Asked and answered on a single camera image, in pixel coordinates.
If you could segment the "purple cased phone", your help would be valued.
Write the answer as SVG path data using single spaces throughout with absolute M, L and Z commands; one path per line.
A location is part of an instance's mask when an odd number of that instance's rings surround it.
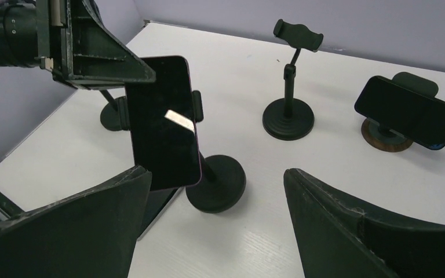
M 187 60 L 150 57 L 154 83 L 127 85 L 133 157 L 152 173 L 152 191 L 197 184 L 202 178 Z

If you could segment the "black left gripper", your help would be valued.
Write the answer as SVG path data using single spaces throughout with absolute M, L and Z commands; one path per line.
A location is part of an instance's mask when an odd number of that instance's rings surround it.
M 0 1 L 0 67 L 39 67 L 89 90 L 156 80 L 106 29 L 92 1 Z

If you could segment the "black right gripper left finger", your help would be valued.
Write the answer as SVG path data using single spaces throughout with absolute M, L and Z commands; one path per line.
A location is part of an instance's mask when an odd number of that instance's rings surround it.
M 127 277 L 151 180 L 132 167 L 0 221 L 0 277 Z

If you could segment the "black ball-joint phone stand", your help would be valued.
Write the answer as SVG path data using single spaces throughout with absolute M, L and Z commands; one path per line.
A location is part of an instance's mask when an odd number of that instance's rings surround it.
M 230 209 L 240 200 L 246 188 L 242 165 L 227 155 L 199 157 L 202 179 L 185 190 L 189 202 L 204 213 L 216 214 Z

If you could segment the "silver-edged black phone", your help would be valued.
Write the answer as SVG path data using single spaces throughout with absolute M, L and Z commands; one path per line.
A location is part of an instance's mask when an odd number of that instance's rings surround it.
M 181 191 L 181 188 L 174 188 L 149 193 L 137 241 L 141 240 Z

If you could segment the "black round-base phone stand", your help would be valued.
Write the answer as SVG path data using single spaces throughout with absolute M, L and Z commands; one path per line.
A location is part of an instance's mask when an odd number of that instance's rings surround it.
M 324 35 L 311 31 L 303 24 L 292 24 L 283 19 L 276 22 L 273 34 L 295 49 L 295 52 L 283 70 L 284 97 L 267 105 L 262 115 L 262 125 L 270 136 L 278 140 L 294 141 L 308 135 L 315 123 L 312 108 L 294 97 L 296 62 L 303 49 L 316 53 Z

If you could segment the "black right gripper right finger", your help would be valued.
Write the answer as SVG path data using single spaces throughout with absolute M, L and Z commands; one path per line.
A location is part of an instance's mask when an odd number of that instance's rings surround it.
M 304 170 L 283 175 L 305 277 L 445 277 L 445 225 L 394 213 Z

